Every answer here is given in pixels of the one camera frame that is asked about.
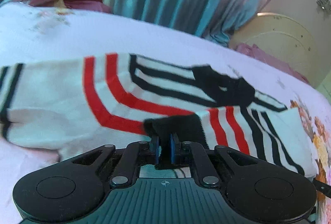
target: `bed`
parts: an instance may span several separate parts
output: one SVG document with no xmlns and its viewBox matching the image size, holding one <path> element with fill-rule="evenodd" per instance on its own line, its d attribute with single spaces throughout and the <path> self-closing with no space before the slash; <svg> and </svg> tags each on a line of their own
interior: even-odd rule
<svg viewBox="0 0 331 224">
<path fill-rule="evenodd" d="M 181 66 L 209 64 L 219 73 L 244 77 L 257 90 L 287 107 L 298 107 L 307 133 L 307 146 L 312 159 L 317 160 L 318 179 L 331 184 L 328 164 L 331 106 L 319 92 L 292 76 L 196 36 L 116 15 L 9 3 L 0 8 L 0 17 L 2 66 L 116 52 L 145 55 Z M 306 44 L 304 48 L 309 52 L 313 49 L 309 50 Z M 307 69 L 301 70 L 313 79 Z M 22 148 L 4 139 L 0 140 L 0 148 L 0 170 L 4 171 L 0 185 L 1 220 L 16 224 L 21 217 L 12 200 L 14 184 L 25 174 L 56 163 L 59 156 L 54 151 Z M 329 200 L 319 195 L 317 223 L 328 223 L 330 209 Z"/>
</svg>

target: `white headboard frame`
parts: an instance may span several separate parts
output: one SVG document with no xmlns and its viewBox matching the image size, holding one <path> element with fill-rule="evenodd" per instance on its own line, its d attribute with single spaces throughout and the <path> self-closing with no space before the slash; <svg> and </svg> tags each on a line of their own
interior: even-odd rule
<svg viewBox="0 0 331 224">
<path fill-rule="evenodd" d="M 258 13 L 237 30 L 230 48 L 238 43 L 256 44 L 266 53 L 290 65 L 317 87 L 318 58 L 315 41 L 309 31 L 294 19 L 276 13 Z"/>
</svg>

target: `pillow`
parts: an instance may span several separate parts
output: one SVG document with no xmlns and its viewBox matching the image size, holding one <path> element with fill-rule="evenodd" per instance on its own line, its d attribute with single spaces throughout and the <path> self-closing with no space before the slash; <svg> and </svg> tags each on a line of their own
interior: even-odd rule
<svg viewBox="0 0 331 224">
<path fill-rule="evenodd" d="M 251 47 L 248 44 L 239 43 L 237 45 L 236 51 L 238 51 L 242 54 L 245 54 L 249 57 L 252 57 L 256 60 L 259 60 L 267 65 L 270 65 L 284 73 L 287 73 L 287 74 L 297 78 L 298 80 L 301 80 L 302 82 L 304 82 L 306 84 L 309 84 L 309 82 L 305 76 L 303 76 L 299 72 L 296 72 L 295 70 L 293 70 L 289 66 L 289 64 L 287 64 L 286 62 L 283 62 L 283 61 L 277 59 L 276 57 L 274 57 L 270 54 L 267 54 L 264 50 L 260 49 L 256 44 L 253 44 L 253 46 Z"/>
</svg>

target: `metal screw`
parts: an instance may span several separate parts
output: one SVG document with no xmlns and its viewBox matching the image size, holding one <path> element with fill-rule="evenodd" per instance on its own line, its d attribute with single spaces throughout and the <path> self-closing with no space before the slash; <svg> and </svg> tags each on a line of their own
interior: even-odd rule
<svg viewBox="0 0 331 224">
<path fill-rule="evenodd" d="M 122 184 L 125 184 L 126 182 L 128 182 L 128 178 L 125 177 L 125 176 L 115 176 L 113 179 L 112 179 L 112 182 L 116 185 L 122 185 Z"/>
<path fill-rule="evenodd" d="M 218 183 L 218 178 L 216 177 L 216 176 L 205 176 L 203 179 L 202 179 L 202 181 L 206 184 L 206 185 L 208 185 L 208 186 L 210 186 L 210 185 L 215 185 L 215 184 L 217 184 Z"/>
<path fill-rule="evenodd" d="M 185 149 L 185 150 L 189 150 L 190 149 L 190 144 L 191 144 L 190 141 L 184 141 L 182 143 L 182 148 Z"/>
<path fill-rule="evenodd" d="M 148 142 L 147 141 L 139 141 L 138 142 L 139 143 L 139 147 L 140 147 L 140 149 L 148 149 Z"/>
</svg>

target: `pink pillow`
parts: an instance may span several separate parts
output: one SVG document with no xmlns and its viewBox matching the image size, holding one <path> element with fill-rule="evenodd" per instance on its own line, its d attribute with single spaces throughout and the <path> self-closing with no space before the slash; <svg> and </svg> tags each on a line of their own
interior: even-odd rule
<svg viewBox="0 0 331 224">
<path fill-rule="evenodd" d="M 70 9 L 92 10 L 92 11 L 100 11 L 105 13 L 112 13 L 112 9 L 110 7 L 98 1 L 80 0 L 80 1 L 65 2 L 65 5 L 67 8 Z"/>
<path fill-rule="evenodd" d="M 301 75 L 299 72 L 294 71 L 289 64 L 277 59 L 276 57 L 267 54 L 264 50 L 260 49 L 256 44 L 253 44 L 251 47 L 250 45 L 247 45 L 245 43 L 239 43 L 236 51 L 245 54 L 249 57 L 252 57 L 256 60 L 259 60 L 265 64 L 268 64 L 284 73 L 287 73 L 299 80 L 301 80 L 304 83 L 309 84 L 307 78 L 303 75 Z"/>
</svg>

